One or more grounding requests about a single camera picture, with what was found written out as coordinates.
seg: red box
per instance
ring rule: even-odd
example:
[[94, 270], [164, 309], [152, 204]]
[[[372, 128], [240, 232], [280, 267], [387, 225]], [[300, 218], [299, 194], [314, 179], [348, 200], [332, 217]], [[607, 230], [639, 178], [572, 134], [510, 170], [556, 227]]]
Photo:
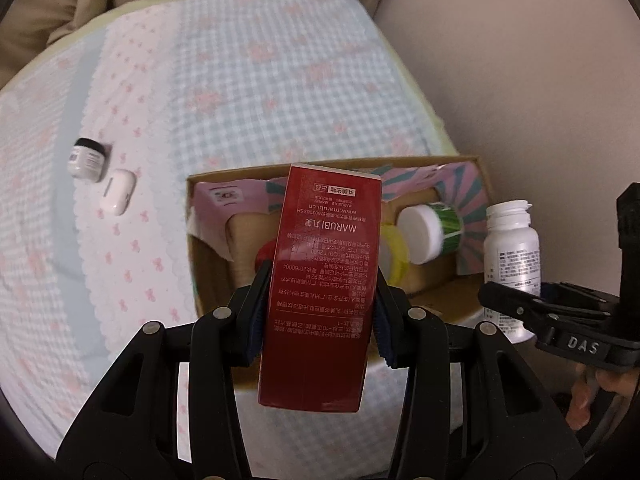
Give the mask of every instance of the red box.
[[380, 177], [293, 164], [276, 243], [258, 402], [360, 407], [378, 271]]

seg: black jar lid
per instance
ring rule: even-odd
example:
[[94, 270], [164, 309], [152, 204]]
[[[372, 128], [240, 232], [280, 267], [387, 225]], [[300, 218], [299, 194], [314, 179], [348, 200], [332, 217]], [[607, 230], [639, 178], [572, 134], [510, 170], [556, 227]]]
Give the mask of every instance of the black jar lid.
[[104, 149], [104, 146], [100, 144], [97, 140], [87, 139], [86, 137], [80, 137], [76, 140], [74, 146], [84, 146], [85, 148], [89, 148], [90, 150], [94, 150], [94, 152], [100, 153], [102, 156], [107, 156], [107, 150]]

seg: quilted bedspread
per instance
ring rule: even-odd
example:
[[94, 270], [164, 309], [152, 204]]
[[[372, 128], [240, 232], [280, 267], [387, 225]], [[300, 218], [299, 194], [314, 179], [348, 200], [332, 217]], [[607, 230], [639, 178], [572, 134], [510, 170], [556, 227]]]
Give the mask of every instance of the quilted bedspread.
[[[67, 174], [78, 137], [108, 145], [111, 169], [136, 173], [123, 216], [100, 209], [104, 183]], [[451, 152], [356, 0], [175, 0], [78, 35], [0, 93], [5, 396], [54, 455], [144, 322], [196, 319], [189, 174]], [[188, 458], [187, 377], [183, 370], [178, 437]], [[405, 377], [370, 370], [360, 413], [335, 417], [270, 410], [238, 392], [254, 474], [385, 469]]]

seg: das logo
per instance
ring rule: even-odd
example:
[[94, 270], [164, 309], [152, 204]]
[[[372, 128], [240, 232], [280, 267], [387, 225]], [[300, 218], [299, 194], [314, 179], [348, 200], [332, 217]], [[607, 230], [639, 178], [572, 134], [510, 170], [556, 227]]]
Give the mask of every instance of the das logo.
[[573, 354], [588, 355], [596, 359], [603, 359], [611, 348], [608, 343], [567, 332], [559, 337], [556, 346]]
[[600, 346], [600, 343], [597, 341], [589, 341], [588, 339], [580, 340], [575, 335], [572, 335], [566, 345], [567, 348], [570, 348], [571, 350], [589, 352], [590, 354], [596, 355], [598, 353], [598, 346]]

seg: finger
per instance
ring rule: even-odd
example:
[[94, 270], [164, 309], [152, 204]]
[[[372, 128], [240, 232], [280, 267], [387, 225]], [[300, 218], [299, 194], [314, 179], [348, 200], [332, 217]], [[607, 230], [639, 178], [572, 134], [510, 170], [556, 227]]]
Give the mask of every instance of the finger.
[[569, 411], [566, 413], [566, 423], [574, 431], [579, 431], [584, 428], [591, 418], [591, 413], [588, 408], [578, 408], [571, 403]]
[[591, 400], [591, 388], [582, 379], [578, 378], [571, 387], [571, 404], [578, 409], [586, 408]]
[[623, 397], [632, 397], [638, 384], [640, 369], [634, 368], [624, 374], [618, 374], [609, 370], [597, 370], [596, 379], [603, 390], [615, 392]]

